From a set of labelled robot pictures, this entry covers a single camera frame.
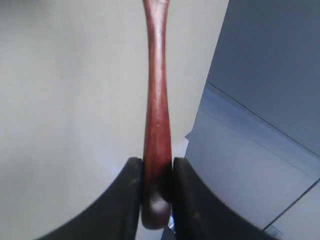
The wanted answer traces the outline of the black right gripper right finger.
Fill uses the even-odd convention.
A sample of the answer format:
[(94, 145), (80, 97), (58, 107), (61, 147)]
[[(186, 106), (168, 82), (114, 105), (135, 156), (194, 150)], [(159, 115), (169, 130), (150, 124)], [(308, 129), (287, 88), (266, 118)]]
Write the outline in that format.
[(271, 240), (205, 185), (186, 158), (173, 161), (173, 219), (178, 240)]

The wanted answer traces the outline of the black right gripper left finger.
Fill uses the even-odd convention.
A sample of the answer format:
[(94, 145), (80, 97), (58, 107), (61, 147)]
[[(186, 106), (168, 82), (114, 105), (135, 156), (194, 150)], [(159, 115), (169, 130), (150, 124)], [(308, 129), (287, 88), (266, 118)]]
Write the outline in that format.
[(143, 162), (127, 160), (103, 194), (79, 215), (41, 240), (134, 240), (142, 198)]

